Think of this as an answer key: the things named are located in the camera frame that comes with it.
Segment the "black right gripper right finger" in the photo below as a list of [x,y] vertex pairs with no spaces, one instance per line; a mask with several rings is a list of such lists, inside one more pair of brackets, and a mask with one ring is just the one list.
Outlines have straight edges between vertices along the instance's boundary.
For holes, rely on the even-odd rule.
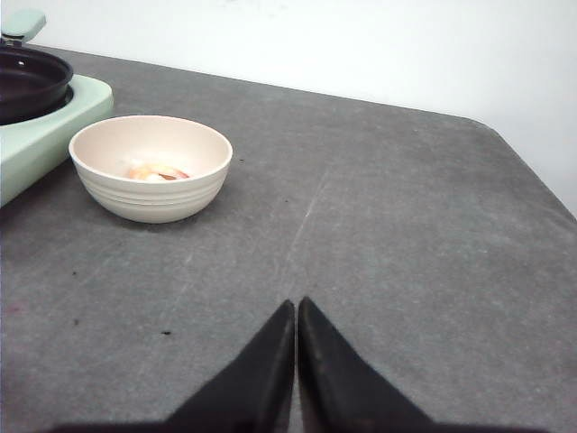
[[298,304],[298,377],[323,432],[425,432],[435,425],[362,359],[309,297]]

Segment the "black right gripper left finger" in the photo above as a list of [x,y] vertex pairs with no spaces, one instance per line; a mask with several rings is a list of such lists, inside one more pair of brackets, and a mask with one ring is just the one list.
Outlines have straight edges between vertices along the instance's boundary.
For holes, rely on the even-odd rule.
[[168,417],[170,430],[286,431],[295,330],[295,306],[285,300],[233,361]]

